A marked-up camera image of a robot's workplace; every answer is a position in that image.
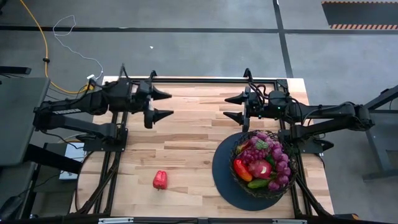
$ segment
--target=fruit basket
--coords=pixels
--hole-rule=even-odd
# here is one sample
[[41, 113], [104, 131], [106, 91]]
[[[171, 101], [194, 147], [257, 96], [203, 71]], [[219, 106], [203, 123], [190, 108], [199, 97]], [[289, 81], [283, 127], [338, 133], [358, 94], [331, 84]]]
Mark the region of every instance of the fruit basket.
[[294, 148], [270, 131], [244, 133], [231, 150], [229, 168], [234, 180], [257, 198], [281, 197], [297, 175]]

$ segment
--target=gray carpet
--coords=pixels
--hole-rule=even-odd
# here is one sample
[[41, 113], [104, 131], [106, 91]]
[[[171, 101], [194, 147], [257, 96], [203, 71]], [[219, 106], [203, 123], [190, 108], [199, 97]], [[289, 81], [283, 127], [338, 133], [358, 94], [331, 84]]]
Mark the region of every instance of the gray carpet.
[[[43, 26], [76, 15], [78, 26], [276, 28], [271, 0], [69, 0], [26, 1]], [[320, 1], [279, 0], [286, 29], [327, 29]], [[34, 26], [19, 1], [10, 0], [0, 24]], [[64, 21], [62, 25], [71, 25]], [[85, 77], [98, 74], [97, 64], [82, 60], [46, 32], [49, 74], [69, 90]], [[398, 35], [287, 35], [295, 78], [304, 78], [311, 104], [366, 103], [398, 84]], [[256, 77], [285, 77], [277, 34], [199, 33], [72, 33], [62, 40], [83, 55], [97, 58], [105, 75], [116, 75], [122, 62], [131, 75], [240, 77], [249, 67]], [[38, 32], [0, 31], [0, 62], [32, 67], [32, 77], [44, 75], [44, 46]], [[53, 91], [51, 96], [63, 98]], [[77, 115], [91, 120], [91, 116]], [[70, 131], [54, 131], [62, 136]], [[325, 153], [326, 175], [335, 213], [357, 213], [362, 219], [398, 222], [398, 179], [362, 181], [377, 170], [364, 133], [327, 134], [335, 147]], [[35, 133], [32, 142], [58, 139]], [[66, 213], [48, 197], [41, 215]]]

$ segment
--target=butcher block surface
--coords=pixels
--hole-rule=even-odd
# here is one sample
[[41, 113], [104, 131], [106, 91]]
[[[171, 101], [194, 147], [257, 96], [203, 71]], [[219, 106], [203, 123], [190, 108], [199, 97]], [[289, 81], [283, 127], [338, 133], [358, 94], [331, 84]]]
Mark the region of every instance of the butcher block surface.
[[[116, 77], [104, 77], [113, 81]], [[308, 104], [304, 81], [288, 79], [291, 95]], [[174, 110], [146, 129], [143, 114], [130, 114], [129, 136], [122, 153], [112, 216], [130, 217], [227, 217], [227, 218], [293, 218], [292, 197], [288, 191], [274, 206], [258, 212], [238, 209], [218, 193], [211, 167], [218, 144], [229, 135], [240, 132], [241, 126], [223, 115], [224, 111], [240, 112], [243, 106], [224, 101], [240, 94], [246, 84], [227, 83], [155, 83], [159, 90], [173, 95], [154, 101], [158, 110]], [[267, 85], [267, 92], [273, 90]], [[95, 116], [97, 124], [111, 122], [111, 113]], [[273, 119], [251, 119], [251, 130], [277, 131]], [[81, 207], [98, 185], [103, 152], [95, 152], [82, 168], [78, 180], [78, 206]], [[310, 154], [302, 155], [309, 189], [327, 211], [333, 213], [323, 164]], [[168, 189], [152, 187], [158, 170], [168, 173]], [[304, 212], [303, 197], [298, 186], [298, 200]], [[108, 187], [104, 191], [104, 209]]]

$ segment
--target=orange striped tape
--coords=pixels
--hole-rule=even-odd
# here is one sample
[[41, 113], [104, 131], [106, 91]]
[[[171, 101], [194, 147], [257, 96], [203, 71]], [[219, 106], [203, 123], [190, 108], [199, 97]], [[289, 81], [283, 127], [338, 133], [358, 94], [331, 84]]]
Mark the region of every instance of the orange striped tape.
[[329, 26], [331, 29], [374, 29], [374, 30], [396, 30], [398, 25], [362, 25], [362, 24], [333, 24]]
[[398, 2], [390, 2], [390, 1], [323, 1], [322, 4], [326, 3], [344, 3], [344, 4], [352, 4], [352, 3], [378, 3], [378, 4], [384, 4], [384, 3], [389, 3], [389, 4], [394, 4]]

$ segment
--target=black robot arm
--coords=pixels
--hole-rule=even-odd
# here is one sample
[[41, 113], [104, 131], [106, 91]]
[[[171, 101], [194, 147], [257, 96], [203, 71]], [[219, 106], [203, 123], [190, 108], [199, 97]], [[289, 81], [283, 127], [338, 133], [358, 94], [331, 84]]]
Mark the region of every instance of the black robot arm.
[[[307, 106], [282, 91], [272, 91], [265, 95], [252, 83], [240, 95], [227, 98], [225, 101], [239, 105], [244, 103], [243, 112], [224, 112], [226, 116], [243, 125], [244, 132], [249, 129], [250, 117], [281, 119], [289, 123], [290, 129], [280, 132], [286, 141], [305, 139], [341, 129], [365, 131], [374, 125], [368, 109], [363, 105], [345, 102], [340, 105]], [[330, 120], [304, 126], [306, 119]]]
[[92, 138], [99, 139], [107, 144], [124, 142], [127, 138], [127, 129], [118, 127], [116, 123], [93, 124], [71, 118], [66, 114], [88, 113], [102, 115], [108, 110], [112, 113], [144, 113], [144, 126], [152, 125], [173, 111], [162, 111], [153, 108], [152, 101], [172, 97], [156, 89], [151, 79], [135, 82], [131, 78], [120, 78], [117, 81], [99, 85], [90, 80], [88, 86], [93, 85], [100, 90], [85, 93], [75, 100], [45, 101], [35, 108], [34, 126], [37, 131], [46, 132], [55, 128], [65, 128], [88, 133]]

